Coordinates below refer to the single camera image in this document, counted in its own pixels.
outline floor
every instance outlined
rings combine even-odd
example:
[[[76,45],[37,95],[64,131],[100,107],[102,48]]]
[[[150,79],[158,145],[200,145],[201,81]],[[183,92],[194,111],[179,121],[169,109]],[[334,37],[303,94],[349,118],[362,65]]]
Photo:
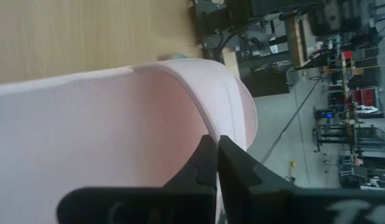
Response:
[[[0,0],[0,84],[153,62],[177,52],[201,57],[189,3]],[[232,54],[225,60],[237,70]],[[336,167],[323,165],[324,159],[336,158],[337,149],[323,147],[328,156],[314,153],[312,108],[325,106],[322,86],[315,84],[301,76],[289,94],[254,99],[259,129],[248,152],[282,177],[295,161],[292,175],[301,187],[338,187]]]

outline pink fabric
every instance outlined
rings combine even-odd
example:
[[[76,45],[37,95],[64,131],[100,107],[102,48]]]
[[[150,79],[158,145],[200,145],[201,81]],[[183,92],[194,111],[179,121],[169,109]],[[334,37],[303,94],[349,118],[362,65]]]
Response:
[[[250,94],[212,61],[0,86],[0,223],[55,223],[80,187],[162,186],[208,133],[244,149],[256,133]]]

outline gray floor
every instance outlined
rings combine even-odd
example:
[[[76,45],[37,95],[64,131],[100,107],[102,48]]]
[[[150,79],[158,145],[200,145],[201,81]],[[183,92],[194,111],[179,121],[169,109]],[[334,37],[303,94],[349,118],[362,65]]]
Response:
[[[321,153],[314,152],[317,145],[312,136],[315,125],[313,107],[326,108],[326,94],[323,94],[320,82],[315,85],[317,81],[311,81],[307,76],[318,75],[318,70],[307,70],[305,78],[301,72],[299,75],[300,81],[289,94],[254,99],[258,131],[248,153],[281,177],[289,176],[289,163],[295,161],[297,165],[292,168],[292,176],[297,178],[296,185],[300,187],[337,188],[336,166],[323,163],[325,159],[336,162],[337,145],[323,145]],[[312,93],[302,105],[311,89]],[[289,127],[277,142],[289,122]]]

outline black clamp jaw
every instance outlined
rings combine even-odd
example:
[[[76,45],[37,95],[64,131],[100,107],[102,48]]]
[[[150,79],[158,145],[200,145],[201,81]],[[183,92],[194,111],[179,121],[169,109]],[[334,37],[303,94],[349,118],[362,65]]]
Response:
[[[234,223],[385,223],[385,192],[300,189],[222,136],[203,136],[162,188],[85,188],[57,207],[60,224],[215,222],[216,174],[227,221]]]

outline white object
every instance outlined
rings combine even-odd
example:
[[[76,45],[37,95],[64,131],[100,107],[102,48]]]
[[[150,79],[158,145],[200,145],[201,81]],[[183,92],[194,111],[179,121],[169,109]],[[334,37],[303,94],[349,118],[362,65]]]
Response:
[[[87,186],[160,187],[200,138],[246,150],[256,111],[220,63],[181,59],[0,86],[0,223],[56,223]]]

